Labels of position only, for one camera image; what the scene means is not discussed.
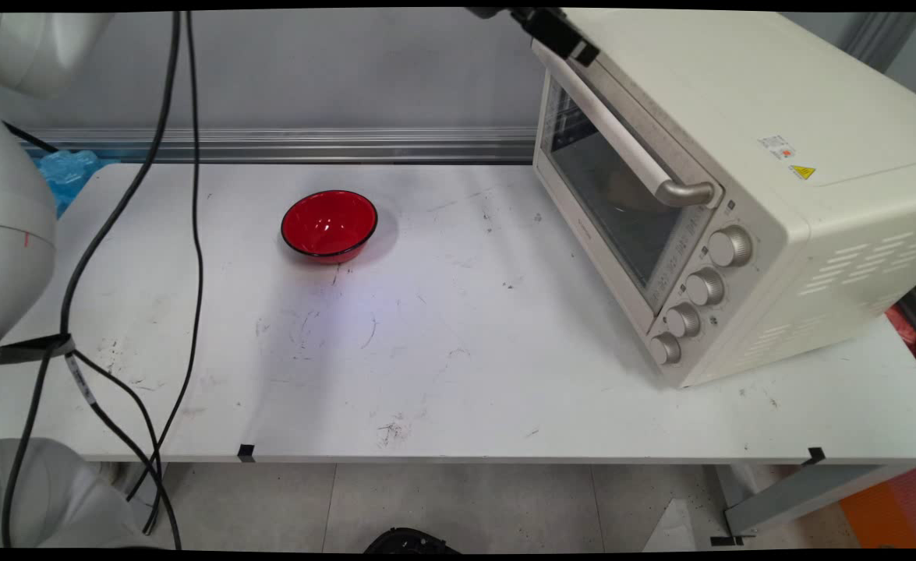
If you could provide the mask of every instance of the table leg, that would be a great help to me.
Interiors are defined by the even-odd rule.
[[[901,475],[911,465],[807,465],[757,491],[747,465],[719,465],[733,536],[753,536]]]

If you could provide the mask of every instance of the oven handle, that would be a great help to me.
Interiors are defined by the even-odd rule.
[[[680,182],[672,181],[665,170],[655,162],[647,150],[617,120],[614,113],[603,105],[603,102],[589,89],[589,86],[585,85],[585,82],[582,82],[582,78],[579,78],[568,64],[554,56],[543,45],[536,45],[535,51],[540,61],[557,79],[558,84],[575,101],[575,105],[578,105],[582,113],[589,117],[597,130],[621,155],[621,159],[635,172],[639,180],[642,180],[642,184],[645,185],[648,192],[655,196],[655,199],[667,206],[696,206],[710,203],[714,197],[714,185],[711,185],[710,182],[682,185]]]

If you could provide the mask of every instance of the oven door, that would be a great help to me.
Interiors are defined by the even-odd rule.
[[[648,333],[722,189],[599,59],[583,79],[544,46],[533,50],[547,67],[533,166],[614,297]]]

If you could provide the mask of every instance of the yellow warning sticker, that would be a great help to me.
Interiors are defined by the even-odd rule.
[[[814,168],[805,168],[803,166],[790,166],[790,171],[793,171],[794,174],[796,174],[797,177],[802,178],[802,180],[810,178],[811,174],[815,173]]]

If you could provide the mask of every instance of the toaster oven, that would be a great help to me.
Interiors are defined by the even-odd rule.
[[[916,285],[916,95],[772,12],[565,8],[533,167],[675,386],[853,337]]]

